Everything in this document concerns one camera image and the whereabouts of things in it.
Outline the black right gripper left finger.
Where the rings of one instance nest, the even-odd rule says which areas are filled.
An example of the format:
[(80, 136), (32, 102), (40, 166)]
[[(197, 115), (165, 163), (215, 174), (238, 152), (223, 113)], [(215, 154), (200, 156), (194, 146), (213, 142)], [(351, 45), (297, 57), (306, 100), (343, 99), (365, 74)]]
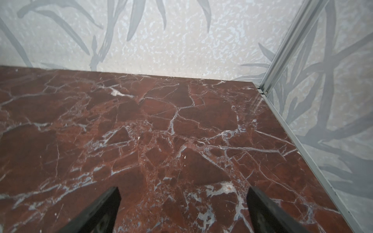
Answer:
[(111, 187), (58, 232), (112, 233), (121, 202), (118, 187)]

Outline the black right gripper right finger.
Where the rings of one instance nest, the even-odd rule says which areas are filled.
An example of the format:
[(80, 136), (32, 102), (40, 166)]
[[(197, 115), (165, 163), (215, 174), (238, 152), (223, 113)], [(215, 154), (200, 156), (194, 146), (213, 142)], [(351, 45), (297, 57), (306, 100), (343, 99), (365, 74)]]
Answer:
[(307, 233), (308, 230), (292, 218), (259, 188), (249, 188), (246, 202), (256, 233)]

